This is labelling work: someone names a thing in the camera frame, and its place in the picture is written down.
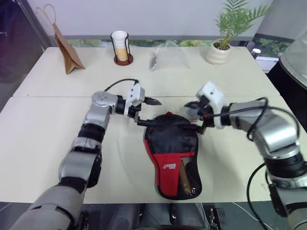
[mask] window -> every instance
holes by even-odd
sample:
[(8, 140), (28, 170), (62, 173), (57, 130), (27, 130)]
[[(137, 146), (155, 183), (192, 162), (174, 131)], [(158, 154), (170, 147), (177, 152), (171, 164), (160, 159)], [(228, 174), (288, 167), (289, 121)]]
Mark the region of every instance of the window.
[(254, 37), (253, 42), (255, 47), (261, 50), (261, 57), (278, 58), (279, 53), (285, 52), (287, 47), (291, 44), (289, 42), (277, 41), (266, 38)]
[[(111, 40), (101, 39), (70, 39), (67, 40), (74, 47), (106, 47)], [(129, 40), (130, 46), (155, 47), (165, 42), (174, 42), (181, 47), (209, 46), (213, 40)]]

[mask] white table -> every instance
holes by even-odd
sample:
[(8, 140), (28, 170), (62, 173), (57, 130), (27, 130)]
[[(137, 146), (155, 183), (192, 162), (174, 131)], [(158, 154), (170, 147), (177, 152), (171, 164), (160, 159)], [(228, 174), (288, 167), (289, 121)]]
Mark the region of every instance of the white table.
[[(171, 111), (185, 115), (182, 106), (193, 97), (158, 98), (162, 106), (144, 106), (143, 119)], [(255, 96), (228, 95), (227, 102)], [(0, 114), (0, 201), (33, 202), (58, 183), (58, 167), (77, 135), (91, 104), (90, 98), (13, 97)], [(288, 109), (280, 96), (270, 104)], [(88, 189), (85, 203), (167, 203), (154, 185), (154, 166), (145, 151), (144, 127), (114, 115), (103, 141), (99, 183)], [(301, 152), (307, 159), (307, 135), (302, 130)], [(200, 137), (198, 168), (203, 190), (199, 197), (179, 202), (246, 201), (252, 171), (263, 162), (246, 133), (226, 127), (208, 128)], [(251, 186), (253, 201), (270, 200), (260, 171)]]
[[(245, 47), (233, 47), (231, 61), (212, 65), (203, 57), (207, 47), (182, 48), (190, 69), (149, 71), (153, 48), (132, 47), (134, 62), (120, 67), (113, 61), (113, 48), (76, 48), (86, 69), (66, 75), (63, 56), (57, 47), (48, 48), (35, 64), (16, 97), (90, 97), (122, 78), (138, 78), (147, 96), (194, 95), (208, 80), (225, 94), (279, 95)], [(112, 93), (124, 94), (131, 83), (121, 83)]]

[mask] black mesh pocket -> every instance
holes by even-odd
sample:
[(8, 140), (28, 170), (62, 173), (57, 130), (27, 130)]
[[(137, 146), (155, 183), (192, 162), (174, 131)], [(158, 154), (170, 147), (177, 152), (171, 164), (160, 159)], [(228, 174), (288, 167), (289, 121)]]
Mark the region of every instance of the black mesh pocket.
[(197, 165), (193, 164), (193, 157), (180, 159), (178, 182), (179, 196), (198, 196), (201, 193), (201, 181), (198, 179)]

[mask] clear plastic bag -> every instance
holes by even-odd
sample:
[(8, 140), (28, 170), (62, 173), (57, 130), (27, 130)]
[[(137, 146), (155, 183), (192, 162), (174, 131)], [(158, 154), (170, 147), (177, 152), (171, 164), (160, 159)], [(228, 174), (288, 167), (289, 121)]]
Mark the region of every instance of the clear plastic bag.
[(151, 54), (149, 69), (190, 69), (186, 54), (173, 42), (158, 45)]

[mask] white flower pot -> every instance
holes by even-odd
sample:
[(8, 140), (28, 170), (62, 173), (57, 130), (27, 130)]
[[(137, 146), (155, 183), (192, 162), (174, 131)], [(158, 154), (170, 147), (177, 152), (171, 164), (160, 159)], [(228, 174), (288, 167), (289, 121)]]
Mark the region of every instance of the white flower pot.
[(225, 64), (230, 59), (231, 46), (229, 45), (228, 50), (221, 50), (214, 47), (213, 43), (209, 47), (206, 55), (206, 60), (211, 64)]

